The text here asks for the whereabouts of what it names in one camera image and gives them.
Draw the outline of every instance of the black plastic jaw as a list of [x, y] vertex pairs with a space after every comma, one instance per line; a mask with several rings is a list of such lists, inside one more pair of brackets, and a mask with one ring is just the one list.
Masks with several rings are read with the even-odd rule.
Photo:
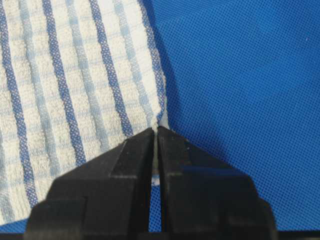
[[26, 232], [4, 240], [320, 240], [280, 232], [245, 173], [174, 132], [157, 135], [162, 232], [148, 232], [151, 128], [58, 177], [30, 214]]

